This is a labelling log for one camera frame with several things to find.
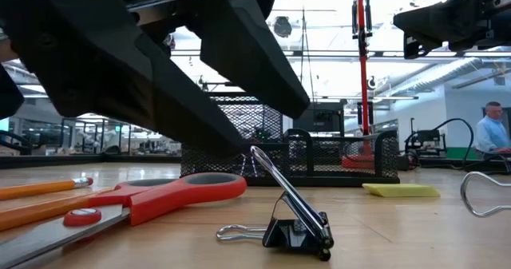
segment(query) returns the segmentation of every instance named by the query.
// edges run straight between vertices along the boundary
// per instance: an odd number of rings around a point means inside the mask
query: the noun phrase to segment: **wooden desk surface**
[[[87,176],[92,188],[0,202],[0,211],[63,196],[81,195],[126,180],[179,176],[174,164],[86,164],[0,171],[0,186]],[[22,267],[43,268],[510,268],[511,214],[478,219],[463,207],[463,172],[422,169],[400,175],[404,183],[432,184],[441,198],[381,198],[361,188],[300,188],[328,214],[335,246],[330,262],[264,248],[260,241],[218,243],[228,224],[266,227],[279,188],[249,188],[240,198],[181,209],[136,227],[119,224],[92,243],[53,251]],[[499,180],[511,182],[507,176]],[[476,184],[479,204],[511,204],[510,190]],[[0,232],[8,239],[33,225]]]

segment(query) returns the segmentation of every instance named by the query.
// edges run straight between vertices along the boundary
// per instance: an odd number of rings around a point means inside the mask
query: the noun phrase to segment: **red pole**
[[[364,18],[364,0],[357,0],[358,12],[358,53],[360,56],[360,81],[362,82],[362,132],[369,134],[369,113],[367,109],[367,75],[366,75],[366,25]]]

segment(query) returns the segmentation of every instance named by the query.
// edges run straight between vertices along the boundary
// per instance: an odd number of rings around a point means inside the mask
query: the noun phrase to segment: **yellow sponge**
[[[370,193],[381,197],[440,197],[437,189],[422,184],[362,184]]]

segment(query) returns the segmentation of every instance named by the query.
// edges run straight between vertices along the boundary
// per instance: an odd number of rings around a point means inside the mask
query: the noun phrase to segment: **black mesh desk organizer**
[[[210,93],[247,141],[244,155],[217,159],[183,144],[181,176],[229,172],[251,186],[278,186],[248,151],[256,145],[294,186],[360,187],[399,183],[395,131],[363,137],[311,137],[302,129],[283,134],[283,116],[246,93]]]

